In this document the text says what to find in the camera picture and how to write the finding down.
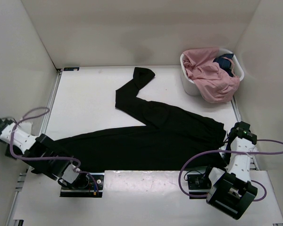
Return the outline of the black trousers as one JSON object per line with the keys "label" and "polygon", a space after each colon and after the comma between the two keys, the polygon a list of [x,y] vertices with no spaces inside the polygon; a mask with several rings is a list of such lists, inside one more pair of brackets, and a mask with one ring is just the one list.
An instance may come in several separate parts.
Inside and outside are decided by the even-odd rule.
{"label": "black trousers", "polygon": [[116,109],[141,126],[104,129],[59,139],[88,172],[106,170],[180,170],[225,167],[216,150],[224,143],[224,125],[177,106],[138,98],[155,74],[136,67],[133,78],[116,90]]}

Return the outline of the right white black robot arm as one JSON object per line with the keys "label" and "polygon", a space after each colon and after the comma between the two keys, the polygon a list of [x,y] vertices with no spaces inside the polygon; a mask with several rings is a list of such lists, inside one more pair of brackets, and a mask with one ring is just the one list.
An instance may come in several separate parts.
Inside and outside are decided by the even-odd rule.
{"label": "right white black robot arm", "polygon": [[258,189],[251,184],[249,154],[256,143],[257,136],[251,133],[248,123],[235,123],[228,135],[225,150],[239,153],[225,153],[224,160],[228,168],[214,167],[202,177],[204,186],[210,188],[207,204],[235,220],[241,218],[258,193]]}

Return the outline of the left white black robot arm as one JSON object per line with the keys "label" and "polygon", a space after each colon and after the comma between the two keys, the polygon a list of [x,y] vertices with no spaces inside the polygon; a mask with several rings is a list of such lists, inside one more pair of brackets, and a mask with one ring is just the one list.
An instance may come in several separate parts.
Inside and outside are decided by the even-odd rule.
{"label": "left white black robot arm", "polygon": [[33,168],[32,173],[44,174],[62,187],[84,189],[94,181],[89,173],[80,170],[80,162],[45,134],[31,135],[15,122],[0,118],[0,142],[7,144],[5,156],[19,159]]}

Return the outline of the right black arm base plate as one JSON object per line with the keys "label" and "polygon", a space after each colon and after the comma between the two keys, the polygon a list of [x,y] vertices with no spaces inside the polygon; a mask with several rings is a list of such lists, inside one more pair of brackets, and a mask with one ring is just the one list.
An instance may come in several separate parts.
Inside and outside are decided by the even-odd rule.
{"label": "right black arm base plate", "polygon": [[207,199],[207,202],[219,200],[237,200],[239,195],[233,189],[235,176],[226,172],[221,175],[205,176],[203,174],[189,174],[185,180],[189,192],[180,184],[181,191],[193,199]]}

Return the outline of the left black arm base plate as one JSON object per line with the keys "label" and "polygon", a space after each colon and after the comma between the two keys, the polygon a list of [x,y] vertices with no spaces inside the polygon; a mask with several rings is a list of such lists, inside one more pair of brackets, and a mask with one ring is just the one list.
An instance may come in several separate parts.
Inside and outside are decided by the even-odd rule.
{"label": "left black arm base plate", "polygon": [[58,180],[58,184],[61,186],[60,197],[101,198],[105,173],[92,173],[92,176],[96,183],[86,174],[80,175],[72,184],[60,178]]}

